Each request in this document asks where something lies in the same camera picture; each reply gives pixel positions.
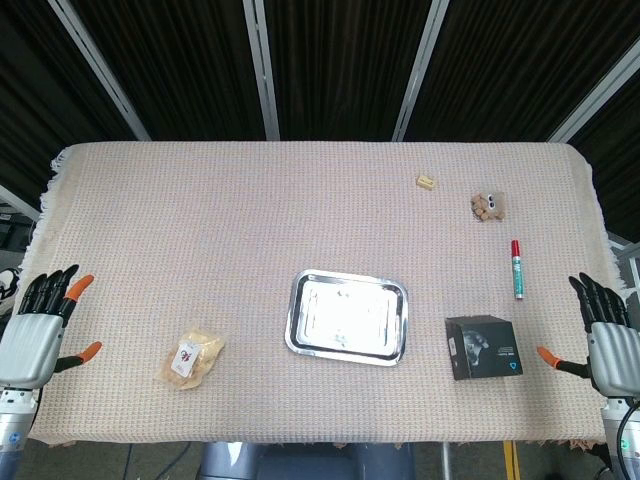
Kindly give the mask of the beige woven tablecloth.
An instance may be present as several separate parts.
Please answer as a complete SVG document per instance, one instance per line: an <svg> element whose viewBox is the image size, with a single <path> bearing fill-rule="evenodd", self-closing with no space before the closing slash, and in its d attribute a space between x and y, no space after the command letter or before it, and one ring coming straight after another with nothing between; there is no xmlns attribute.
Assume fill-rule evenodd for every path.
<svg viewBox="0 0 640 480"><path fill-rule="evenodd" d="M551 143L64 149L22 268L94 276L34 439L600 441L569 277L618 271Z"/></svg>

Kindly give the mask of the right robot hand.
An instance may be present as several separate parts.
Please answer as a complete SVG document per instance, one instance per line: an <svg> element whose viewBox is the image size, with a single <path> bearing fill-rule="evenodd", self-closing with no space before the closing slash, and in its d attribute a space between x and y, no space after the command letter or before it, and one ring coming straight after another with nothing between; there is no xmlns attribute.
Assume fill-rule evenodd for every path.
<svg viewBox="0 0 640 480"><path fill-rule="evenodd" d="M538 355L555 370L590 380L604 397L640 399L640 330L631 325L625 302L584 272L568 280L579 302L587 360L562 360L543 346Z"/></svg>

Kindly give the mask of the red and green marker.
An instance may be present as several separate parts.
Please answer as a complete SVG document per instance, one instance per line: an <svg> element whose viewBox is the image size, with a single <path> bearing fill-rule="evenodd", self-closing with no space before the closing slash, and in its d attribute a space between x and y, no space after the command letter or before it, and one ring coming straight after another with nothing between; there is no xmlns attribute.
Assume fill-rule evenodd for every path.
<svg viewBox="0 0 640 480"><path fill-rule="evenodd" d="M511 264L512 264L514 298L516 300L522 300L524 298L524 282L523 282L520 244L518 240L511 241Z"/></svg>

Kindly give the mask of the clear plastic snack bag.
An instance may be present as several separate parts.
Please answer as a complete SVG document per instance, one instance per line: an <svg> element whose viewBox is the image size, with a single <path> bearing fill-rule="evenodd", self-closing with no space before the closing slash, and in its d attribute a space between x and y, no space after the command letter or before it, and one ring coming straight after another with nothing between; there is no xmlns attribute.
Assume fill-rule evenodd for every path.
<svg viewBox="0 0 640 480"><path fill-rule="evenodd" d="M213 368L224 346L222 337L191 328L169 350L155 379L175 390L194 389Z"/></svg>

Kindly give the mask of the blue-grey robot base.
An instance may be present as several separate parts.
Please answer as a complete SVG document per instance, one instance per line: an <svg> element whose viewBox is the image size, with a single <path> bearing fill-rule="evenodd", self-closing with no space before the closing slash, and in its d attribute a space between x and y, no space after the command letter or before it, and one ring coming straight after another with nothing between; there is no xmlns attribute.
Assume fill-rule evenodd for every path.
<svg viewBox="0 0 640 480"><path fill-rule="evenodd" d="M196 480L415 480L409 444L208 442Z"/></svg>

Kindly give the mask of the white aluminium frame post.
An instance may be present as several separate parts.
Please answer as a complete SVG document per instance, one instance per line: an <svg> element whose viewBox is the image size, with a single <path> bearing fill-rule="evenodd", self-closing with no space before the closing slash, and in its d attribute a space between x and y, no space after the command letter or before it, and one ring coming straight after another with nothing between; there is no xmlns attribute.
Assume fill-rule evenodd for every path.
<svg viewBox="0 0 640 480"><path fill-rule="evenodd" d="M264 0L242 0L265 138L279 141L279 119Z"/></svg>
<svg viewBox="0 0 640 480"><path fill-rule="evenodd" d="M422 36L418 44L414 63L392 134L392 142L402 142L404 140L449 4L450 0L431 0Z"/></svg>
<svg viewBox="0 0 640 480"><path fill-rule="evenodd" d="M133 103L114 75L89 30L69 0L47 0L85 62L138 141L151 141Z"/></svg>
<svg viewBox="0 0 640 480"><path fill-rule="evenodd" d="M640 36L547 139L567 143L640 71Z"/></svg>

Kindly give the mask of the black cardboard box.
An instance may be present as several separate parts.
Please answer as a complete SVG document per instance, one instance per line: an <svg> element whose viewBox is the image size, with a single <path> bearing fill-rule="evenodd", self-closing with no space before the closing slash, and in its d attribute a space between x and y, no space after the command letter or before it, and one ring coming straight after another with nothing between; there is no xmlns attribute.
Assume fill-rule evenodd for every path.
<svg viewBox="0 0 640 480"><path fill-rule="evenodd" d="M449 317L445 328L456 381L523 374L510 321L491 315Z"/></svg>

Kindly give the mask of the shiny metal tray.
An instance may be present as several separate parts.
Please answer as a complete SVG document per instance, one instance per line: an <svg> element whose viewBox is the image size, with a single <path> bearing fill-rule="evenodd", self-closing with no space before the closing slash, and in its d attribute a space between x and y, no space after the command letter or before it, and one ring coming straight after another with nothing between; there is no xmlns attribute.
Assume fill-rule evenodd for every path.
<svg viewBox="0 0 640 480"><path fill-rule="evenodd" d="M408 323L400 283L306 269L292 282L284 339L299 355L391 367L404 355Z"/></svg>

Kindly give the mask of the snack bag with googly eyes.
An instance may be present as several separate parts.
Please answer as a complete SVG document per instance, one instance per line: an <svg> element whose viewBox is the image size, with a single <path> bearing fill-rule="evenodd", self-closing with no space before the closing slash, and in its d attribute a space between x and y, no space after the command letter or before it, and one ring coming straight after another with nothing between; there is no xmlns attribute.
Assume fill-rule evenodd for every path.
<svg viewBox="0 0 640 480"><path fill-rule="evenodd" d="M503 220L506 217L506 195L504 192L481 192L471 198L471 210L482 221Z"/></svg>

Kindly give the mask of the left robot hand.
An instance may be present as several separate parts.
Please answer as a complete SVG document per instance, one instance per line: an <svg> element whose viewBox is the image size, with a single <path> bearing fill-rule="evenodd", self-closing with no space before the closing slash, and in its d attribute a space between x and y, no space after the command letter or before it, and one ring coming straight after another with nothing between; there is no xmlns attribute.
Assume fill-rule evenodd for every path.
<svg viewBox="0 0 640 480"><path fill-rule="evenodd" d="M94 276L73 279L79 266L37 276L26 288L19 308L0 338L0 388L38 390L56 373L92 360L102 349L95 341L83 351L62 357L60 348L70 318Z"/></svg>

